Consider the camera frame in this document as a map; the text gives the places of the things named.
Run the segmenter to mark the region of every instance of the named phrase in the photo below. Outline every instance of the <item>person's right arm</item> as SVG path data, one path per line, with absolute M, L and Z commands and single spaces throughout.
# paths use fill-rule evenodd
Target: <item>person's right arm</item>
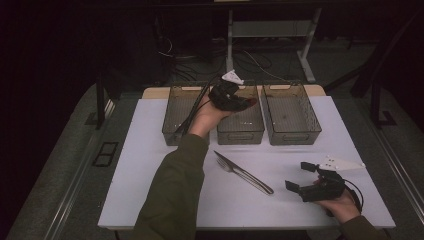
M 339 198 L 317 201 L 317 204 L 331 211 L 340 223 L 340 230 L 347 240 L 387 240 L 361 215 L 352 195 L 345 190 Z

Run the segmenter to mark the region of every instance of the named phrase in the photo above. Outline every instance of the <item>table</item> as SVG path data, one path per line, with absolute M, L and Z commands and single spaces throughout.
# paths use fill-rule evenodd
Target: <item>table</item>
M 205 158 L 205 181 L 198 208 L 199 229 L 317 229 L 337 226 L 321 207 L 304 203 L 285 189 L 289 180 L 300 186 L 317 178 L 300 168 L 300 162 L 318 164 L 327 155 L 362 163 L 331 97 L 322 88 L 306 85 L 322 132 L 313 145 L 271 146 L 265 131 L 259 145 L 222 146 L 216 131 L 210 134 Z M 98 225 L 110 230 L 132 229 L 151 180 L 163 157 L 176 147 L 166 146 L 161 133 L 169 88 L 147 89 L 134 112 L 125 144 L 104 203 Z M 212 150 L 234 160 L 272 187 L 265 195 L 234 174 L 223 171 Z M 377 228 L 395 224 L 366 169 L 340 172 L 363 192 L 363 214 Z

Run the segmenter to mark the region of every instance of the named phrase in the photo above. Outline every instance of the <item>green sleeve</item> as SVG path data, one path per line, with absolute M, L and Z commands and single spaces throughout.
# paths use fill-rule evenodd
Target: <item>green sleeve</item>
M 347 240 L 388 240 L 385 234 L 380 233 L 364 217 L 353 218 L 340 226 Z
M 185 135 L 165 156 L 138 215 L 131 239 L 194 239 L 203 185 L 206 141 Z

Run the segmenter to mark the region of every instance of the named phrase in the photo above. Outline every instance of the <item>utensil handle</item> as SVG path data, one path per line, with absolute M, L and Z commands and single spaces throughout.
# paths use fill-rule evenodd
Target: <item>utensil handle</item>
M 257 179 L 252 174 L 248 173 L 246 170 L 235 169 L 235 173 L 241 178 L 243 178 L 244 180 L 246 180 L 247 182 L 249 182 L 250 184 L 252 184 L 253 186 L 255 186 L 257 189 L 264 192 L 265 194 L 270 195 L 274 193 L 274 190 L 272 190 L 272 188 L 270 188 L 268 185 L 263 183 L 261 180 Z

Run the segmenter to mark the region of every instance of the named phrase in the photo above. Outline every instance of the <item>fork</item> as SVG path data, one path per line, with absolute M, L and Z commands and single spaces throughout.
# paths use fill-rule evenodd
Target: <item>fork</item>
M 254 177 L 252 174 L 244 170 L 243 168 L 239 167 L 237 164 L 230 161 L 228 158 L 224 157 L 222 154 L 218 153 L 217 151 L 214 151 L 216 155 L 218 155 L 217 162 L 219 166 L 221 166 L 222 169 L 224 169 L 226 172 L 232 172 L 238 175 L 239 177 L 243 178 L 253 186 L 255 186 L 257 189 L 261 190 L 267 195 L 273 194 L 274 190 L 270 188 L 268 185 L 263 183 L 261 180 Z

